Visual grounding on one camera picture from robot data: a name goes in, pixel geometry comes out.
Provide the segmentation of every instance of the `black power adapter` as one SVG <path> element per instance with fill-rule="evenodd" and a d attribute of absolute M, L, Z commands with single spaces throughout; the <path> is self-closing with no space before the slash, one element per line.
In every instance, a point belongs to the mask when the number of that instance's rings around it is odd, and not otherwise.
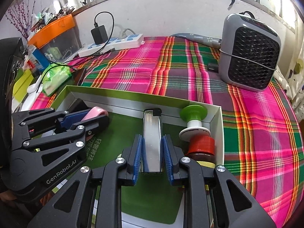
<path fill-rule="evenodd" d="M 100 44 L 107 42 L 109 37 L 107 35 L 104 25 L 98 26 L 97 23 L 94 23 L 94 26 L 95 26 L 95 28 L 93 28 L 91 30 L 91 33 L 92 33 L 95 44 L 100 45 Z"/>

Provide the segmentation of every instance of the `table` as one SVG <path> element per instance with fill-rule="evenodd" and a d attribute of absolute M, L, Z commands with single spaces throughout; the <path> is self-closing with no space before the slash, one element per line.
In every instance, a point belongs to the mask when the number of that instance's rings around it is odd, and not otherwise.
<path fill-rule="evenodd" d="M 273 79 L 260 93 L 221 81 L 207 71 L 219 51 L 175 37 L 149 37 L 137 49 L 74 60 L 87 67 L 83 86 L 165 95 L 222 107 L 225 166 L 256 198 L 278 228 L 303 196 L 303 142 L 295 114 Z M 32 109 L 56 97 L 41 94 Z"/>

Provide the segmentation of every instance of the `orange container rim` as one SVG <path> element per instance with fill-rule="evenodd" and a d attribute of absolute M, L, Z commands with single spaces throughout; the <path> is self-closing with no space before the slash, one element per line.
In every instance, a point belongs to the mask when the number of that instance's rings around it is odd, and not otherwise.
<path fill-rule="evenodd" d="M 61 17 L 37 32 L 28 41 L 28 45 L 34 45 L 40 49 L 51 40 L 73 27 L 75 27 L 75 22 L 71 14 Z"/>

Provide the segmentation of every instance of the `gray fan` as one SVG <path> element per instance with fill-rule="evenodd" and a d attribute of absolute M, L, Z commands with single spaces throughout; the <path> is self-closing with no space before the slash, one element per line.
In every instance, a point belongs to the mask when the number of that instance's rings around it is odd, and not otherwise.
<path fill-rule="evenodd" d="M 246 15 L 230 14 L 224 22 L 218 72 L 228 84 L 261 92 L 271 81 L 280 55 L 278 34 Z"/>

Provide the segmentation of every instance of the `green plastic bag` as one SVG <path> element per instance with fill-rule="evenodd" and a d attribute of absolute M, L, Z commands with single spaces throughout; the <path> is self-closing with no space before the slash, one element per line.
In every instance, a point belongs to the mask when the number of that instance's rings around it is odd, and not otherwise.
<path fill-rule="evenodd" d="M 43 93 L 46 96 L 51 96 L 68 78 L 72 76 L 70 68 L 67 66 L 59 66 L 56 64 L 50 64 L 45 71 L 43 72 L 42 76 L 45 77 L 42 80 L 43 85 Z"/>

